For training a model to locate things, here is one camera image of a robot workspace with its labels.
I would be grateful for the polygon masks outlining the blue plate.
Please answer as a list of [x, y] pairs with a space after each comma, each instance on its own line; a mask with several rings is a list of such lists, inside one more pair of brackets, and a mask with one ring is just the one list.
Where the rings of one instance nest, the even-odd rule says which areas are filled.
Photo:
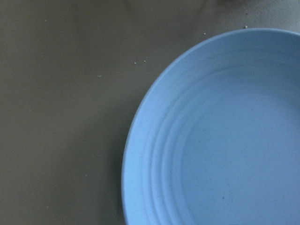
[[153, 83], [122, 163], [128, 225], [300, 222], [300, 35], [211, 37]]

